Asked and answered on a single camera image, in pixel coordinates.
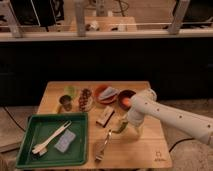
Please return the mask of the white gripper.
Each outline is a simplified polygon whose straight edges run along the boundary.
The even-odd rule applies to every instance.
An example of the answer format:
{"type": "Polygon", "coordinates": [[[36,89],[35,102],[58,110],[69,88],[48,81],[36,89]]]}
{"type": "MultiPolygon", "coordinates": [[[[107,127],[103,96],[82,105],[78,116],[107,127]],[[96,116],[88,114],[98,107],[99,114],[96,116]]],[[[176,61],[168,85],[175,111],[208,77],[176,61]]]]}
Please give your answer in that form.
{"type": "Polygon", "coordinates": [[[118,132],[121,133],[123,132],[128,123],[131,123],[135,127],[139,127],[143,122],[144,122],[144,117],[145,115],[136,111],[136,110],[129,110],[127,112],[127,117],[124,117],[120,120],[120,126],[118,128],[118,132]]]}

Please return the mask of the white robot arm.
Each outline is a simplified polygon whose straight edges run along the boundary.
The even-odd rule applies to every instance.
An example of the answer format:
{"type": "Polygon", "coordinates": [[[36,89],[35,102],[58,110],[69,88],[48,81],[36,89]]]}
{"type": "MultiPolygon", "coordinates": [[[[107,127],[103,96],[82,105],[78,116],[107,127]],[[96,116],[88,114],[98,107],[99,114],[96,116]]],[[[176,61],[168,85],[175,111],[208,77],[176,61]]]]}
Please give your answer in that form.
{"type": "Polygon", "coordinates": [[[150,115],[213,148],[213,118],[163,105],[157,102],[157,94],[151,88],[134,94],[130,104],[122,123],[139,127],[144,117],[150,115]]]}

